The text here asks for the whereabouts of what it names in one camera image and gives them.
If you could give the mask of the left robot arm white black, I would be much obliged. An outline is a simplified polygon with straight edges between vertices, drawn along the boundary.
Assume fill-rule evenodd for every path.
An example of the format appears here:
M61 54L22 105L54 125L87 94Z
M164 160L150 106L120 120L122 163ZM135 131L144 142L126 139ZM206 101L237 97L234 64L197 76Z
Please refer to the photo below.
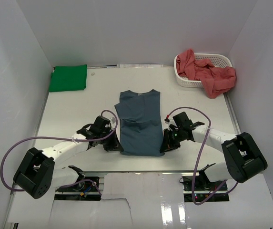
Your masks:
M62 167L61 164L97 145L102 145L106 152L122 152L116 134L117 124L117 118L110 120L100 115L94 123L83 126L68 140L45 149L29 149L13 181L34 199L41 198L50 187L82 189L91 180L80 168L73 165Z

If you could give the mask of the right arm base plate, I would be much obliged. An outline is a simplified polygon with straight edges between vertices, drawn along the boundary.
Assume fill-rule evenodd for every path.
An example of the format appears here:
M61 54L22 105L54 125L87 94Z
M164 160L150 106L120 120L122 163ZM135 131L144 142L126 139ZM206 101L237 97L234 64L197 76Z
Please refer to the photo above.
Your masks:
M179 182L183 185L183 195L185 203L192 203L192 176L182 176ZM205 200L215 189L222 183L217 181L204 184L198 177L195 179L194 198L196 202ZM208 200L208 202L229 202L229 194L227 184L222 187Z

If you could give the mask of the blue t shirt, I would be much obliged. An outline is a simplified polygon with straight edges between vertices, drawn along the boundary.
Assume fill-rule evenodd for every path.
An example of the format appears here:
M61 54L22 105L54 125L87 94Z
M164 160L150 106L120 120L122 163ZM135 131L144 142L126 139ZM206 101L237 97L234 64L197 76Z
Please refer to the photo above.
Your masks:
M123 155L160 157L163 140L161 93L125 91L114 107L120 119L120 142Z

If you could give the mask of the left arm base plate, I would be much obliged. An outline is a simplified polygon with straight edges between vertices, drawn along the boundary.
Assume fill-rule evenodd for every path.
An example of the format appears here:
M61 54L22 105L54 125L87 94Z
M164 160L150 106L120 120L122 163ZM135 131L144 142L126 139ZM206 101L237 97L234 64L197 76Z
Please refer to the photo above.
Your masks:
M73 187L58 188L54 200L100 201L101 195L90 181L84 181Z

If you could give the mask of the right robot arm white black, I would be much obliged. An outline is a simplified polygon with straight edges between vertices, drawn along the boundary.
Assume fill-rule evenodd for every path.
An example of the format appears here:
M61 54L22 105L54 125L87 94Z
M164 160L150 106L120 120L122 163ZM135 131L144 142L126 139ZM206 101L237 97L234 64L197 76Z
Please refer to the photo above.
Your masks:
M161 153L180 148L182 141L210 146L224 155L225 161L207 165L199 171L199 185L210 190L217 181L235 180L244 183L268 168L268 164L253 137L246 132L229 134L210 128L203 122L192 122L185 112L166 118Z

